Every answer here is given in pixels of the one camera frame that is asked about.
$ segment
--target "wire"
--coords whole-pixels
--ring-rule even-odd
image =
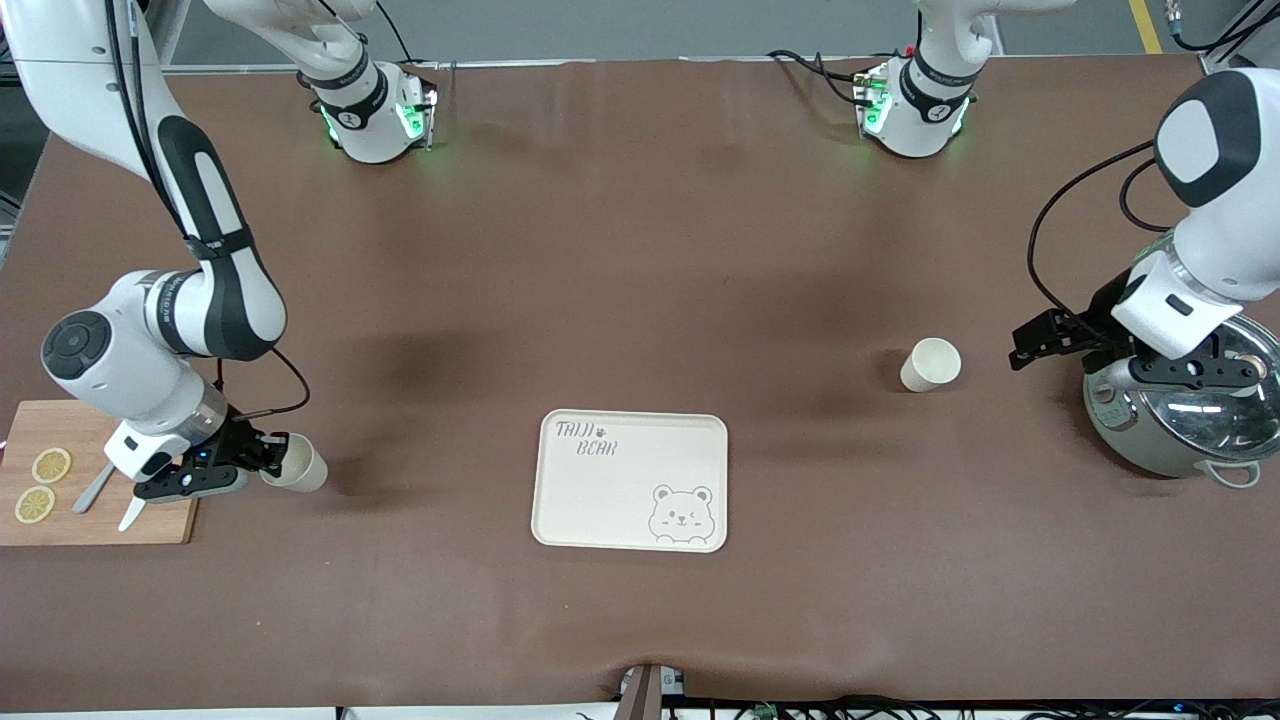
[[[1148,150],[1153,145],[1155,145],[1155,141],[1152,141],[1152,140],[1148,140],[1146,142],[1140,142],[1138,145],[1134,145],[1129,150],[1117,152],[1117,154],[1107,158],[1106,160],[1098,163],[1097,165],[1093,165],[1088,170],[1084,170],[1083,173],[1080,173],[1080,174],[1075,176],[1074,178],[1071,178],[1066,184],[1064,184],[1062,187],[1060,187],[1057,190],[1057,192],[1055,192],[1053,196],[1048,199],[1048,202],[1044,204],[1044,208],[1041,209],[1039,215],[1036,217],[1036,222],[1032,224],[1030,237],[1027,240],[1027,274],[1030,275],[1032,283],[1036,286],[1036,290],[1038,290],[1041,292],[1041,295],[1044,296],[1046,300],[1048,300],[1050,302],[1052,302],[1055,307],[1057,307],[1059,310],[1061,310],[1064,315],[1066,315],[1068,318],[1070,318],[1078,325],[1080,325],[1082,328],[1084,328],[1085,331],[1088,331],[1089,334],[1092,334],[1094,338],[1097,338],[1100,342],[1102,342],[1103,345],[1107,345],[1107,346],[1114,345],[1111,342],[1111,340],[1108,340],[1105,334],[1102,334],[1097,329],[1094,329],[1093,325],[1091,325],[1091,324],[1085,323],[1084,320],[1082,320],[1079,315],[1076,315],[1075,313],[1073,313],[1071,309],[1066,306],[1066,304],[1064,304],[1061,300],[1059,300],[1056,295],[1053,295],[1052,292],[1050,292],[1048,287],[1044,284],[1044,281],[1041,279],[1039,273],[1036,272],[1036,242],[1039,240],[1039,228],[1044,223],[1044,218],[1048,217],[1048,211],[1052,210],[1053,205],[1057,205],[1057,201],[1061,200],[1064,195],[1066,195],[1068,192],[1070,192],[1070,190],[1073,187],[1080,184],[1082,182],[1084,182],[1085,179],[1088,179],[1091,176],[1093,176],[1093,174],[1096,174],[1096,173],[1098,173],[1098,172],[1101,172],[1101,170],[1103,170],[1106,168],[1110,168],[1111,165],[1115,165],[1116,163],[1119,163],[1119,161],[1121,161],[1121,160],[1124,160],[1126,158],[1132,158],[1132,156],[1137,155],[1138,152],[1142,152],[1143,150]],[[1036,720],[1036,717],[1028,716],[1024,720]]]
[[[810,63],[809,60],[806,60],[801,55],[799,55],[796,53],[792,53],[791,50],[774,50],[773,53],[769,53],[767,56],[768,58],[773,58],[774,60],[777,60],[778,58],[787,58],[788,60],[795,60],[801,68],[809,70],[810,73],[818,73],[819,76],[820,74],[827,74],[827,76],[832,77],[833,79],[838,79],[838,81],[842,81],[842,82],[854,82],[854,76],[850,76],[850,74],[833,73],[833,72],[829,72],[829,70],[827,73],[823,73],[822,68],[819,68],[818,65]]]
[[[1260,702],[1257,705],[1253,705],[1253,706],[1249,706],[1247,708],[1240,710],[1239,712],[1235,714],[1235,716],[1239,717],[1240,720],[1244,720],[1244,719],[1249,717],[1251,715],[1256,715],[1260,711],[1265,711],[1267,715],[1271,715],[1272,717],[1275,717],[1275,711],[1270,710],[1270,708],[1271,708],[1271,706],[1274,706],[1276,703],[1280,703],[1280,700],[1266,700],[1266,701],[1262,701],[1262,702]]]
[[[1252,5],[1249,5],[1249,9],[1248,9],[1248,10],[1244,10],[1244,12],[1240,12],[1240,13],[1236,13],[1236,15],[1235,15],[1235,19],[1234,19],[1234,20],[1231,20],[1231,24],[1230,24],[1230,26],[1228,26],[1228,28],[1226,28],[1225,31],[1222,31],[1222,35],[1226,35],[1226,33],[1229,33],[1229,32],[1234,32],[1234,31],[1235,31],[1235,28],[1240,27],[1240,24],[1242,24],[1242,23],[1243,23],[1243,22],[1245,20],[1245,19],[1248,19],[1248,18],[1249,18],[1249,17],[1251,17],[1251,15],[1252,15],[1253,13],[1257,13],[1257,12],[1258,12],[1258,8],[1261,8],[1261,6],[1262,6],[1262,5],[1265,4],[1265,3],[1267,3],[1267,1],[1268,1],[1268,0],[1253,0],[1253,4],[1252,4]],[[1234,42],[1234,44],[1231,45],[1231,47],[1230,47],[1230,49],[1228,49],[1228,51],[1226,51],[1226,53],[1228,53],[1228,54],[1233,54],[1233,53],[1235,53],[1236,50],[1239,50],[1239,49],[1240,49],[1240,45],[1243,45],[1245,40],[1247,40],[1247,38],[1243,38],[1243,37],[1242,37],[1240,40],[1236,40],[1236,41],[1235,41],[1235,42]]]
[[[396,20],[393,20],[390,14],[387,13],[387,8],[383,8],[381,0],[378,0],[378,3],[374,3],[374,5],[378,5],[378,12],[381,13],[384,18],[387,18],[387,24],[392,26],[392,32],[396,33],[396,42],[401,44],[401,50],[404,53],[404,61],[412,63],[413,56],[408,54],[408,46],[404,45],[404,38],[401,37],[399,28],[396,27]]]
[[[355,37],[356,40],[360,41],[361,45],[364,45],[365,42],[367,42],[367,38],[364,35],[360,35],[358,32],[356,32],[356,28],[351,27],[351,24],[347,20],[342,19],[342,15],[339,15],[333,9],[332,5],[329,5],[328,3],[325,3],[325,0],[316,0],[316,1],[320,3],[320,5],[325,10],[329,10],[329,14],[333,15],[333,19],[338,20],[338,24],[340,24],[343,28],[346,28],[347,32],[349,32],[352,37]]]
[[[835,81],[838,79],[841,82],[855,82],[854,76],[845,73],[833,73],[828,70],[827,65],[822,61],[822,53],[814,54],[813,63],[801,58],[796,53],[792,53],[791,50],[774,50],[773,53],[769,53],[768,56],[773,58],[774,60],[777,60],[778,58],[787,58],[790,60],[795,60],[801,68],[812,73],[820,74],[827,81],[827,87],[829,87],[831,91],[835,92],[836,96],[844,100],[845,102],[849,102],[851,105],[858,105],[859,108],[870,108],[872,105],[870,101],[863,100],[860,97],[854,97],[852,95],[845,95],[844,91],[836,87]]]
[[[1133,186],[1133,181],[1135,181],[1138,176],[1142,174],[1143,170],[1155,164],[1156,164],[1155,158],[1143,160],[1140,165],[1138,165],[1137,168],[1133,169],[1133,172],[1129,173],[1129,177],[1124,178],[1124,183],[1120,186],[1120,211],[1124,213],[1124,217],[1130,223],[1138,225],[1144,231],[1169,232],[1170,229],[1172,229],[1170,225],[1157,225],[1148,223],[1147,220],[1143,220],[1142,218],[1134,215],[1133,210],[1129,209],[1129,188]]]
[[[120,58],[120,32],[115,22],[115,0],[102,0],[106,9],[106,31],[111,41],[111,67],[115,70],[115,85],[119,88],[120,104],[124,108],[124,119],[129,124],[129,135],[133,136],[133,146],[138,152],[138,159],[142,161],[142,168],[147,173],[147,179],[151,181],[151,187],[155,188],[156,195],[160,196],[160,202],[169,211],[169,217],[173,218],[174,224],[179,229],[182,227],[182,219],[178,218],[178,211],[173,206],[173,201],[169,199],[169,193],[164,188],[164,183],[160,181],[160,176],[156,172],[155,154],[151,149],[150,140],[143,141],[143,133],[138,129],[138,118],[134,117],[133,101],[131,99],[128,83],[124,79],[124,60]],[[142,114],[145,117],[146,109],[142,105],[142,59],[137,53],[138,41],[137,33],[133,35],[131,49],[133,50],[133,77],[137,82],[137,95],[138,104]]]
[[[1185,42],[1183,40],[1181,29],[1178,29],[1175,32],[1170,32],[1169,35],[1174,38],[1174,42],[1176,42],[1178,46],[1181,47],[1183,50],[1190,50],[1192,53],[1204,53],[1204,51],[1210,51],[1210,50],[1217,50],[1219,47],[1221,47],[1221,46],[1224,46],[1224,45],[1226,45],[1229,42],[1235,42],[1236,40],[1240,40],[1242,37],[1253,33],[1256,29],[1261,28],[1262,26],[1270,23],[1271,20],[1274,20],[1276,18],[1280,18],[1280,9],[1267,10],[1267,13],[1265,15],[1262,15],[1262,19],[1260,19],[1258,22],[1256,22],[1253,24],[1249,24],[1249,26],[1245,26],[1245,27],[1243,27],[1243,28],[1240,28],[1240,29],[1238,29],[1238,31],[1235,31],[1235,32],[1233,32],[1230,35],[1224,35],[1222,37],[1219,37],[1213,42],[1210,42],[1210,44],[1206,44],[1206,45],[1190,45],[1189,42]]]
[[[827,78],[827,87],[829,87],[831,91],[836,94],[836,97],[840,97],[841,100],[849,102],[850,105],[858,105],[859,108],[872,106],[869,100],[861,100],[859,97],[854,97],[852,95],[845,95],[844,92],[840,91],[838,87],[836,87],[836,82],[831,78],[831,73],[827,70],[827,65],[822,63],[822,53],[815,53],[813,56],[813,61],[818,63],[818,69],[822,70],[822,77]]]
[[[285,405],[284,407],[273,407],[270,410],[255,410],[253,413],[243,413],[236,418],[237,420],[256,420],[259,418],[266,418],[269,415],[283,415],[285,413],[293,413],[294,410],[298,410],[300,407],[305,406],[307,402],[311,402],[311,384],[307,383],[307,379],[302,375],[302,372],[298,370],[298,366],[291,363],[289,359],[285,357],[284,354],[279,351],[279,348],[273,347],[271,352],[280,359],[280,363],[284,363],[284,366],[288,368],[289,372],[293,373],[293,377],[298,379],[298,383],[302,384],[302,400],[300,402],[294,402],[293,405]]]

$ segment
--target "knife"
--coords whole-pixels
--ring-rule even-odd
[[[108,462],[106,468],[102,468],[102,471],[97,474],[97,478],[95,478],[93,482],[84,488],[84,492],[82,492],[76,500],[76,505],[72,506],[72,512],[77,515],[88,512],[88,509],[93,507],[93,501],[96,501],[97,496],[102,493],[102,487],[106,486],[106,480],[111,477],[113,471],[115,471],[115,465]]]
[[[124,518],[120,519],[120,527],[116,528],[116,530],[122,533],[124,530],[128,530],[129,525],[132,525],[133,521],[138,519],[138,515],[142,514],[142,509],[146,506],[147,501],[142,500],[138,496],[133,496],[133,498],[129,500],[129,507],[128,510],[124,511]]]

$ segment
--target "bear illustration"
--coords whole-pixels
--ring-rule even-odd
[[[712,491],[696,487],[694,492],[677,492],[671,486],[658,486],[653,491],[654,509],[649,516],[649,532],[659,542],[707,544],[716,534],[712,520]]]

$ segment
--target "white paper cup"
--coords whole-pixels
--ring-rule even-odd
[[[329,478],[329,464],[316,452],[311,441],[306,436],[289,433],[289,448],[280,460],[280,477],[274,478],[270,473],[259,473],[269,486],[291,489],[293,492],[312,492]]]
[[[960,374],[960,351],[941,337],[927,337],[915,343],[902,363],[902,384],[911,392],[928,392],[945,386]]]

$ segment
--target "white robotic arm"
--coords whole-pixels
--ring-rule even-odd
[[[392,63],[374,63],[348,23],[374,0],[205,0],[223,19],[274,45],[320,99],[329,135],[361,163],[431,143],[436,92]]]
[[[284,332],[284,301],[212,143],[169,94],[133,0],[0,0],[0,18],[41,119],[151,181],[198,261],[129,273],[60,320],[42,347],[49,375],[123,420],[106,455],[146,500],[237,489],[247,471],[278,473],[291,448],[311,454],[301,436],[253,430],[186,360],[262,356]]]
[[[1111,314],[1181,357],[1280,287],[1280,72],[1193,85],[1160,122],[1156,161],[1190,213],[1139,258]]]
[[[1280,70],[1196,82],[1165,114],[1156,161],[1189,213],[1071,316],[1048,310],[1014,332],[1010,364],[1089,351],[1115,388],[1244,389],[1261,373],[1224,356],[1219,327],[1280,288]]]
[[[1053,13],[1075,0],[915,0],[920,37],[910,58],[872,69],[855,94],[863,132],[906,158],[942,150],[960,131],[969,91],[991,56],[995,40],[982,17]]]

